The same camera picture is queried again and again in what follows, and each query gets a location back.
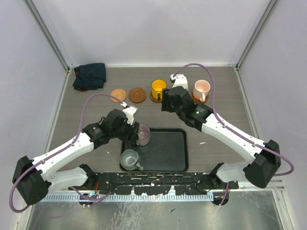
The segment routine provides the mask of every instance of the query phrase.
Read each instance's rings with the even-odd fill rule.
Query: folded dark cloth
[[[75,90],[87,91],[104,87],[106,82],[106,67],[104,63],[93,63],[75,68],[76,80],[73,83]]]

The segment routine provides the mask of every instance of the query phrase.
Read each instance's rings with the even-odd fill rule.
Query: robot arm
[[[136,111],[137,108],[133,106],[127,107],[122,111],[114,109],[106,117],[102,118],[102,122],[87,125],[73,145],[47,161],[44,161],[46,157],[64,149],[76,137],[32,160],[27,156],[19,159],[12,180],[13,183],[25,170],[43,161],[42,164],[31,170],[17,185],[17,190],[27,205],[36,204],[51,191],[67,189],[70,186],[84,185],[91,187],[94,185],[97,181],[96,174],[85,164],[68,171],[57,171],[77,157],[107,144],[113,138],[135,144],[138,140],[139,128],[139,123],[133,123],[133,115]]]
[[[235,164],[219,163],[211,172],[213,183],[218,183],[219,180],[223,182],[248,180],[257,187],[265,188],[280,167],[281,160],[279,157],[256,147],[255,144],[279,153],[278,144],[273,140],[265,143],[263,140],[254,138],[226,122],[218,115],[225,124],[223,126],[210,107],[193,102],[189,92],[186,90],[186,86],[177,86],[176,81],[182,82],[184,81],[183,78],[185,78],[183,75],[178,76],[178,78],[171,76],[171,81],[175,80],[174,87],[163,90],[161,110],[170,113],[175,112],[186,125],[219,139],[239,153],[245,160]],[[249,138],[254,144],[244,141],[225,128],[226,126]]]

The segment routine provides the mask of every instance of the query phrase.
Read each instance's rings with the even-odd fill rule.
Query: white mug
[[[206,80],[198,80],[197,82],[195,82],[194,85],[193,96],[197,100],[204,102],[206,100],[210,88],[211,86],[209,82],[207,82]]]

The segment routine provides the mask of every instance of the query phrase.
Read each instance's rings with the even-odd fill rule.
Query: wooden tabletop
[[[251,134],[243,99],[232,67],[212,67],[216,84],[216,110],[226,121],[242,131]],[[243,158],[219,140],[186,126],[175,113],[161,112],[161,104],[154,103],[149,98],[151,82],[155,79],[164,79],[168,88],[172,87],[169,76],[178,68],[107,68],[107,79],[103,89],[96,91],[79,92],[74,90],[72,83],[75,79],[74,71],[68,80],[68,85],[62,102],[61,110],[54,130],[50,150],[63,144],[76,135],[80,122],[81,110],[86,99],[95,93],[111,93],[114,89],[124,89],[128,94],[133,88],[140,87],[146,90],[147,97],[142,103],[132,103],[126,97],[125,102],[138,108],[135,121],[149,127],[179,127],[187,132],[189,151],[189,172],[209,172],[217,163],[234,163]],[[211,82],[209,75],[201,68],[193,67],[183,71],[189,82],[189,92],[193,90],[197,80],[204,79]],[[212,97],[206,103],[212,106]],[[108,97],[95,97],[87,106],[83,127],[98,122],[114,108],[122,109],[119,103],[112,102]],[[120,172],[119,156],[121,142],[112,139],[106,145],[84,154],[62,170],[88,164],[95,172]]]

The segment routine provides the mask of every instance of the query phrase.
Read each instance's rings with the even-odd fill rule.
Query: cup handle
[[[201,95],[201,102],[204,102],[206,100],[206,95],[203,93],[202,95]]]
[[[137,167],[140,171],[144,171],[144,167],[141,166],[140,163],[136,163],[136,167]]]

